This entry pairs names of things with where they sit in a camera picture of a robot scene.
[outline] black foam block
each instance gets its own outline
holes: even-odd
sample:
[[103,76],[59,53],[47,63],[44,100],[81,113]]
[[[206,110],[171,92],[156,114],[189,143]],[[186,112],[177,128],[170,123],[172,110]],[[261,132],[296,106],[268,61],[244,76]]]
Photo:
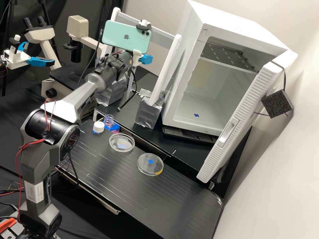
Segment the black foam block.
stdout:
[[270,118],[282,115],[293,109],[293,105],[284,90],[262,98],[262,103]]

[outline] white bottle cap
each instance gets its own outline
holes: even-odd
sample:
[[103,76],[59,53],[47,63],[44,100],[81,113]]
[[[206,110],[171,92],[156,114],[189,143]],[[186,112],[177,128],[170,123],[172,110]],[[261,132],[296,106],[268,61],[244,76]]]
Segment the white bottle cap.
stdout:
[[16,41],[20,41],[20,38],[21,38],[21,37],[20,37],[19,35],[15,35],[15,36],[14,36],[14,39],[15,39]]
[[95,131],[96,133],[102,133],[104,131],[104,123],[101,121],[97,121],[94,123],[93,125],[93,131]]

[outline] orange part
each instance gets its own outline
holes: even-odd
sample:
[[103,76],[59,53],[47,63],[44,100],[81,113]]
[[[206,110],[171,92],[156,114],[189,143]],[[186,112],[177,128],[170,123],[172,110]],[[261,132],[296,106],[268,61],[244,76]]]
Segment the orange part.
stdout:
[[5,222],[0,224],[0,234],[4,232],[7,228],[12,227],[14,224],[17,223],[17,220],[14,218],[10,218]]

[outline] microscope focus knob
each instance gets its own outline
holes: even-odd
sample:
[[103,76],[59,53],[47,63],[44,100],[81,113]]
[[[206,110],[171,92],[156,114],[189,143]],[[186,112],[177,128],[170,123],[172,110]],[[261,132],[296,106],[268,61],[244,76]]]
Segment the microscope focus knob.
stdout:
[[50,89],[46,90],[46,95],[49,98],[54,98],[57,95],[57,91],[54,88],[50,88]]
[[14,36],[14,40],[16,40],[16,41],[20,41],[20,38],[21,38],[20,35],[15,35]]

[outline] robotic arm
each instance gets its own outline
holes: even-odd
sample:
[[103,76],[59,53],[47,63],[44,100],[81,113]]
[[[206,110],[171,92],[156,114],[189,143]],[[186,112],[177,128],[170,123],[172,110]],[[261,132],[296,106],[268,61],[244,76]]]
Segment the robotic arm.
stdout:
[[[132,67],[132,56],[123,51],[100,62],[86,77],[86,83],[60,101],[46,103],[33,111],[21,127],[23,143],[44,139],[22,151],[22,176],[26,201],[20,207],[20,222],[42,238],[54,238],[62,216],[51,203],[50,172],[71,151],[80,136],[80,112],[95,93],[103,92]],[[45,107],[53,113],[46,130]]]

